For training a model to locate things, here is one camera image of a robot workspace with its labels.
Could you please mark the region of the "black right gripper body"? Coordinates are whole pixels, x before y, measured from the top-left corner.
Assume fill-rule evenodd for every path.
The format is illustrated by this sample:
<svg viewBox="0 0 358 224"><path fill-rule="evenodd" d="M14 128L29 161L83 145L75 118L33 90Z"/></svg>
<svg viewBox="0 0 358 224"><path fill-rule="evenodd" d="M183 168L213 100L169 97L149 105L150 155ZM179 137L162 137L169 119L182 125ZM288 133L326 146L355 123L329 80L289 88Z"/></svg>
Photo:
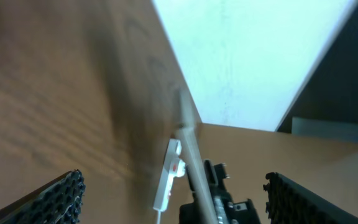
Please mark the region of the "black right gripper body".
<svg viewBox="0 0 358 224"><path fill-rule="evenodd" d="M260 224L260 218L252 200L238 203L233 201L224 185L224 179L228 178L224 164L214 165L206 159L204 170L219 223ZM188 182L193 202L180 207L179 224L202 224L200 203L190 176L188 176Z"/></svg>

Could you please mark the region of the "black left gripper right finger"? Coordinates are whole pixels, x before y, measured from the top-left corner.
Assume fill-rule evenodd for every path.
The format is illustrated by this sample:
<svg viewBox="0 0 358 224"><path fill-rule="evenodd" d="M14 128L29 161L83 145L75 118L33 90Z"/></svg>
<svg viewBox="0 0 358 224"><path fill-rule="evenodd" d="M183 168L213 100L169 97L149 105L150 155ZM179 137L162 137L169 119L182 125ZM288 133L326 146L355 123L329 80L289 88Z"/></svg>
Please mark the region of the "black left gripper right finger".
<svg viewBox="0 0 358 224"><path fill-rule="evenodd" d="M358 224L358 217L277 172L266 174L265 212L271 223Z"/></svg>

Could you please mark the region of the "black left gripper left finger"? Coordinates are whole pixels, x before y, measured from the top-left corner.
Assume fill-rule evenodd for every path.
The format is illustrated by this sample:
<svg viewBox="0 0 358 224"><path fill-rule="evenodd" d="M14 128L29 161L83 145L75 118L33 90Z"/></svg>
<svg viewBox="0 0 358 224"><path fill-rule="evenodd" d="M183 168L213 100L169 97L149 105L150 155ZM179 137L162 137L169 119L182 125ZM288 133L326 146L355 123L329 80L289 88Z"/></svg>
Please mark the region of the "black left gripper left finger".
<svg viewBox="0 0 358 224"><path fill-rule="evenodd" d="M68 171L0 209L0 224L77 224L86 189L80 170Z"/></svg>

